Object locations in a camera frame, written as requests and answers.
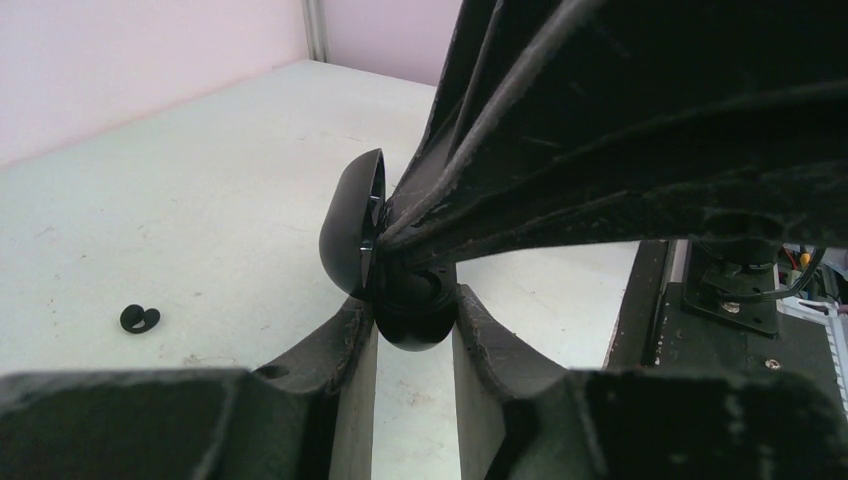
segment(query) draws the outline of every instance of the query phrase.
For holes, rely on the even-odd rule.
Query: table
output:
[[[318,257],[336,182],[380,147],[389,190],[435,89],[310,61],[0,170],[0,374],[243,367],[344,294]],[[637,244],[462,263],[492,314],[568,367],[603,365]],[[162,321],[131,335],[129,304]],[[373,478],[459,478],[450,342],[379,345]]]

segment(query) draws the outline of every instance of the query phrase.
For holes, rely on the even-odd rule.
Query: screw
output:
[[[727,313],[739,313],[739,304],[736,302],[721,302],[721,308]]]

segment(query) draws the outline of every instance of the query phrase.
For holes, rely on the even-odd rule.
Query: white wall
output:
[[[0,166],[306,56],[301,0],[0,0]]]
[[[330,63],[436,85],[462,0],[323,0]]]

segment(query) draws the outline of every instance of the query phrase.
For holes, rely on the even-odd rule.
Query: cable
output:
[[[825,250],[827,249],[816,248],[816,251],[813,253],[813,258],[810,259],[810,263],[807,265],[807,268],[804,269],[804,273],[802,273],[801,276],[798,277],[798,280],[796,280],[795,283],[786,290],[772,290],[770,292],[760,292],[750,295],[734,295],[719,292],[718,296],[724,302],[735,303],[773,302],[775,300],[780,300],[781,298],[794,297],[798,294],[798,292],[806,287],[808,283],[810,283],[810,280],[813,279],[816,269],[819,268],[819,265],[824,258]]]
[[[789,251],[788,248],[783,247],[783,253],[789,257],[789,261],[792,262],[792,270],[798,270],[798,262],[795,261],[795,257],[792,256],[792,252]]]

